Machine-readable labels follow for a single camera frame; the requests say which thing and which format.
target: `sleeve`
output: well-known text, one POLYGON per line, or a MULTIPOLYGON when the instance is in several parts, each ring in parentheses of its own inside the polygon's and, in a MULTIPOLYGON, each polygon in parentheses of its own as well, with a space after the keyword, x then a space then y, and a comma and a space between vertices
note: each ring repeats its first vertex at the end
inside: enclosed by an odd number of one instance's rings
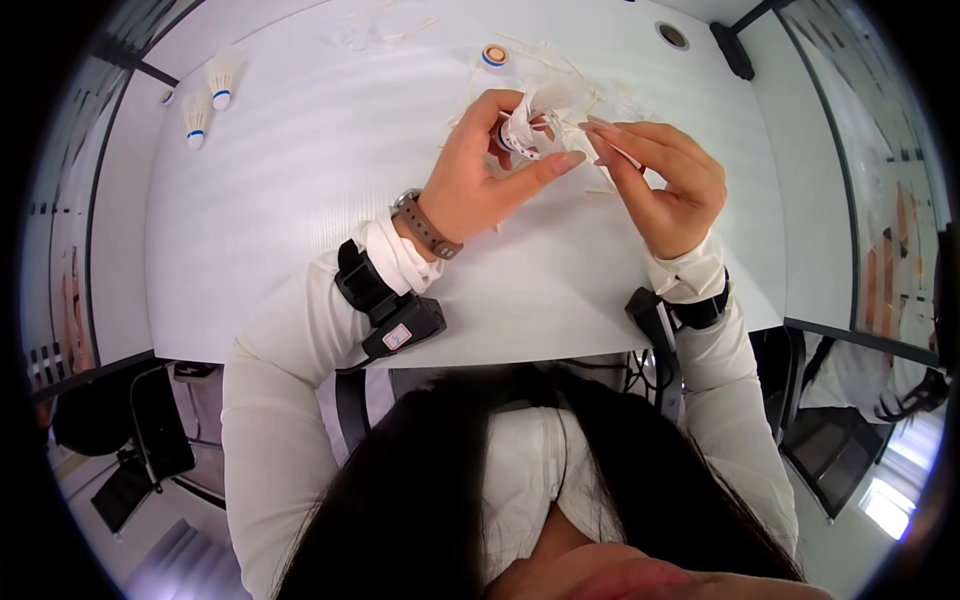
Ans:
MULTIPOLYGON (((442 271, 400 238, 385 209, 353 235, 398 294, 442 271)), ((334 283, 336 252, 275 290, 236 337, 224 372, 227 520, 243 585, 270 596, 318 495, 337 469, 314 391, 370 330, 334 283)))
MULTIPOLYGON (((705 300, 723 291, 723 255, 713 233, 674 260, 648 254, 647 271, 657 294, 673 303, 705 300)), ((798 524, 793 488, 770 432, 756 360, 736 301, 706 329, 677 333, 684 372, 684 426, 708 461, 751 506, 788 552, 796 550, 798 524)))

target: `brown watch strap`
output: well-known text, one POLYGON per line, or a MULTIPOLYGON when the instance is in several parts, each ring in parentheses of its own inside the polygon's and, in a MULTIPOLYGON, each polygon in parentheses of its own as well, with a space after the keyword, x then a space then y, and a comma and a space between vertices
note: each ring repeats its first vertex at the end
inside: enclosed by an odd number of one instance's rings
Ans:
POLYGON ((420 239, 420 242, 426 246, 438 258, 449 260, 457 255, 457 252, 464 248, 463 244, 454 244, 446 240, 433 225, 427 221, 423 211, 417 206, 417 198, 407 194, 403 197, 396 208, 400 217, 406 221, 407 227, 420 239))

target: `hand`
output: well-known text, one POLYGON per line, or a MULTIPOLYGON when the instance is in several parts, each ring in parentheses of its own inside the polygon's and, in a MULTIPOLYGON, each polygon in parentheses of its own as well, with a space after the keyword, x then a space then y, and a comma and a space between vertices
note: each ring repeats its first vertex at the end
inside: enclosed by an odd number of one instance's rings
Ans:
POLYGON ((661 259, 673 259, 703 241, 727 199, 723 167, 686 133, 662 123, 608 123, 588 117, 581 123, 610 171, 616 189, 643 236, 661 259), (650 189, 643 170, 611 145, 660 174, 666 189, 650 189))
MULTIPOLYGON (((511 111, 523 94, 511 89, 488 89, 467 109, 446 140, 437 166, 418 205, 430 223, 447 240, 462 244, 477 233, 503 221, 518 206, 533 198, 550 181, 569 172, 587 156, 579 151, 545 156, 498 180, 484 166, 489 152, 510 168, 510 157, 493 144, 491 131, 502 120, 501 110, 511 111)), ((394 218, 401 237, 413 240, 427 260, 433 255, 402 220, 394 218)))

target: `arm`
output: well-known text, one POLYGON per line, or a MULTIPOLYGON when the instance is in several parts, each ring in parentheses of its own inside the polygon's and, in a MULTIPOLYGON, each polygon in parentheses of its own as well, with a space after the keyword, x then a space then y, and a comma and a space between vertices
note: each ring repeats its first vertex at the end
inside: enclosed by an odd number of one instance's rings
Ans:
MULTIPOLYGON (((692 302, 720 293, 724 271, 719 246, 709 233, 676 260, 648 255, 648 273, 659 295, 670 302, 692 302)), ((793 487, 770 433, 756 360, 732 281, 726 314, 706 329, 679 331, 677 356, 686 386, 687 432, 792 553, 798 536, 793 487)))
MULTIPOLYGON (((723 258, 709 228, 727 198, 723 167, 685 133, 660 123, 581 127, 608 168, 637 230, 646 241, 654 291, 673 303, 723 291, 723 258), (644 165, 640 170, 619 149, 644 165), (652 190, 646 167, 668 182, 652 190)), ((763 410, 756 360, 735 288, 719 323, 677 334, 687 392, 685 426, 713 466, 784 545, 796 545, 793 490, 763 410)))
MULTIPOLYGON (((464 242, 492 228, 584 153, 555 154, 497 180, 484 167, 501 111, 523 94, 488 90, 450 134, 420 209, 441 234, 464 242)), ((399 295, 420 294, 439 261, 388 211, 360 226, 354 241, 399 295)), ((370 331, 367 315, 334 282, 336 253, 313 261, 273 292, 237 336, 224 373, 223 445, 227 518, 244 587, 257 600, 278 583, 318 496, 336 472, 314 391, 370 331)))
MULTIPOLYGON (((384 210, 357 228, 380 276, 398 294, 440 276, 384 210)), ((370 331, 344 299, 328 252, 274 291, 237 336, 224 371, 224 486, 244 586, 267 597, 275 572, 337 469, 314 391, 370 331)))

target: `woman's right hand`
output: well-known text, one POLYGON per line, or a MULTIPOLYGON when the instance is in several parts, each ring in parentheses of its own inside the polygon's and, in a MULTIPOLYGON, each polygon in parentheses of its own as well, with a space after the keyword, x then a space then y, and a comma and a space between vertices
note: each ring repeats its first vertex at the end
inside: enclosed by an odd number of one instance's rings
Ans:
POLYGON ((606 166, 636 229, 657 258, 673 259, 707 236, 727 199, 723 167, 693 139, 663 123, 608 123, 590 116, 580 127, 606 166), (611 145, 663 177, 650 189, 637 169, 611 145))

